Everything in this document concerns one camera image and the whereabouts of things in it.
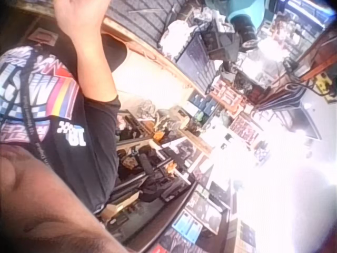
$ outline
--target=hand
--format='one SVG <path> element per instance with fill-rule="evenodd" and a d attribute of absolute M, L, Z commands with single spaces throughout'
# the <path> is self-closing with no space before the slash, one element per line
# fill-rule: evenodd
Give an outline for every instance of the hand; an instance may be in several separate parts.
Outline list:
<path fill-rule="evenodd" d="M 101 24 L 109 3 L 110 0 L 54 0 L 57 23 L 74 44 L 101 38 Z"/>

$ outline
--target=graphic t-shirt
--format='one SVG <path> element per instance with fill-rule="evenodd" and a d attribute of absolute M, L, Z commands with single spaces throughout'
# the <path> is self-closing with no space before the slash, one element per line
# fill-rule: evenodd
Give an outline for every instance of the graphic t-shirt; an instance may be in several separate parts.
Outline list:
<path fill-rule="evenodd" d="M 31 112 L 48 163 L 94 212 L 108 200 L 117 176 L 115 129 L 120 102 L 85 98 L 53 55 L 38 53 L 33 56 L 34 66 L 29 66 L 32 50 L 18 47 L 0 57 L 1 143 L 20 145 L 36 155 L 21 106 L 20 87 L 29 85 Z M 24 71 L 29 71 L 28 83 L 22 82 Z"/>

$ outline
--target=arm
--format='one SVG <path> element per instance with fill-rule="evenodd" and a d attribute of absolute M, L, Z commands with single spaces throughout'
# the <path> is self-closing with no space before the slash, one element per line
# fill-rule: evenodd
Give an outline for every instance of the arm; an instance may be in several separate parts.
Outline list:
<path fill-rule="evenodd" d="M 0 148 L 1 229 L 19 252 L 126 252 L 50 168 Z"/>
<path fill-rule="evenodd" d="M 110 0 L 54 0 L 61 30 L 72 40 L 83 94 L 108 102 L 117 97 L 116 87 L 103 51 L 101 24 Z"/>

